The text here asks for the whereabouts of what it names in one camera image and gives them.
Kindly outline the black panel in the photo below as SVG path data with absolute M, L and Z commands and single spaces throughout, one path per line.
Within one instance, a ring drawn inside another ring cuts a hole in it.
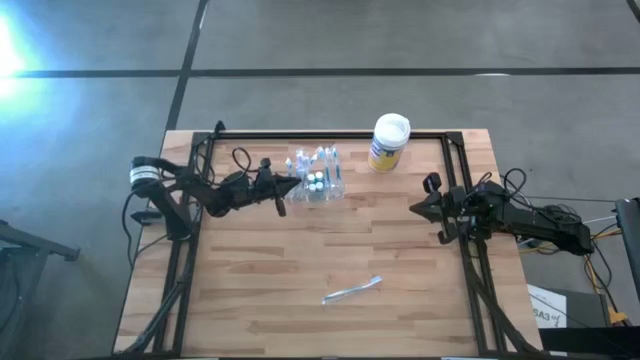
M 615 213 L 637 297 L 640 300 L 640 198 L 616 200 Z

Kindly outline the yellow white wipes canister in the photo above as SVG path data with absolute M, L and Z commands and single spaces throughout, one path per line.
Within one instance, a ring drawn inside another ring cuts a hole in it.
M 411 135 L 408 118 L 397 113 L 382 115 L 375 124 L 368 164 L 376 172 L 387 173 L 396 168 Z

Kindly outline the clear plastic organizer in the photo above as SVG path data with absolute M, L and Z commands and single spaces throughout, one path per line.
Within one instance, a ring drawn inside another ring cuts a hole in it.
M 304 151 L 304 154 L 310 158 L 312 155 L 316 154 L 317 148 L 315 149 L 299 148 L 299 149 L 302 149 Z M 292 156 L 289 157 L 293 162 L 293 169 L 294 169 L 295 176 L 296 176 L 296 172 L 295 172 L 296 151 Z M 321 164 L 319 161 L 317 163 L 316 171 L 313 174 L 315 175 L 315 173 L 318 171 L 322 171 L 324 173 L 324 169 L 321 168 Z M 318 180 L 316 178 L 316 181 L 314 183 L 311 183 L 308 180 L 305 182 L 301 182 L 294 191 L 290 192 L 285 197 L 285 199 L 291 203 L 325 203 L 325 202 L 335 201 L 344 197 L 344 194 L 343 195 L 339 194 L 339 192 L 337 191 L 337 187 L 335 183 L 332 183 L 332 180 L 331 180 L 331 187 L 329 189 L 325 187 L 325 190 L 323 192 L 315 191 L 314 193 L 310 193 L 307 189 L 308 185 L 309 184 L 316 185 L 316 183 L 319 183 L 319 182 L 322 182 L 325 185 L 325 179 Z

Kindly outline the black metal stand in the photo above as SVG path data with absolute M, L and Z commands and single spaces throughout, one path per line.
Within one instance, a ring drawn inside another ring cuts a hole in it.
M 79 253 L 79 248 L 19 230 L 0 219 L 0 360 L 8 360 L 13 352 L 48 257 L 76 261 Z

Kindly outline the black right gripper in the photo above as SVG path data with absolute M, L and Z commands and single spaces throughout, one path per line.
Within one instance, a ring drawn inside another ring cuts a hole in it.
M 464 220 L 463 202 L 467 197 L 464 188 L 454 186 L 451 190 L 442 193 L 439 191 L 441 186 L 440 175 L 436 172 L 429 173 L 423 180 L 423 187 L 428 196 L 411 205 L 409 210 L 430 223 L 441 224 L 437 237 L 442 245 L 461 237 L 469 239 L 472 234 L 472 221 L 470 217 Z

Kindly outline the white printed sign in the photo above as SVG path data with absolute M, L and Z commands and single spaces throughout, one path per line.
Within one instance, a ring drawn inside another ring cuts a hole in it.
M 528 285 L 534 318 L 539 329 L 567 327 L 567 298 L 534 285 Z

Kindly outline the black aluminium table frame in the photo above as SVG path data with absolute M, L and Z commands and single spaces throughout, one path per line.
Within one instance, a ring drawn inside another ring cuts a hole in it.
M 205 217 L 186 299 L 144 360 L 474 356 L 496 343 L 489 313 L 469 296 L 458 243 L 409 211 L 422 181 L 472 184 L 498 170 L 484 130 L 422 130 L 399 166 L 374 172 L 364 130 L 241 131 L 211 147 L 218 175 L 235 170 L 231 150 L 269 158 L 275 172 L 299 148 L 336 144 L 346 192 L 329 203 L 272 202 Z M 331 293 L 383 281 L 322 305 Z

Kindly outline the black box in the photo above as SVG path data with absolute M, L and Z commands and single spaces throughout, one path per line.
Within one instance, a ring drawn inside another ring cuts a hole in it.
M 545 350 L 640 360 L 640 326 L 539 330 Z

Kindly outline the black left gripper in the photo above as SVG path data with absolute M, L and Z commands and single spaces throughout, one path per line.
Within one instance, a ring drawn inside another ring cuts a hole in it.
M 277 213 L 280 217 L 286 216 L 284 200 L 290 192 L 294 191 L 302 180 L 296 176 L 283 176 L 271 171 L 271 160 L 262 158 L 254 179 L 254 192 L 256 202 L 273 199 Z

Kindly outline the grey box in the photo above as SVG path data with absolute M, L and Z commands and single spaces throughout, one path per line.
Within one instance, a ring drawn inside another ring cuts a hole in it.
M 559 291 L 566 297 L 568 328 L 605 328 L 611 326 L 608 303 L 604 295 Z

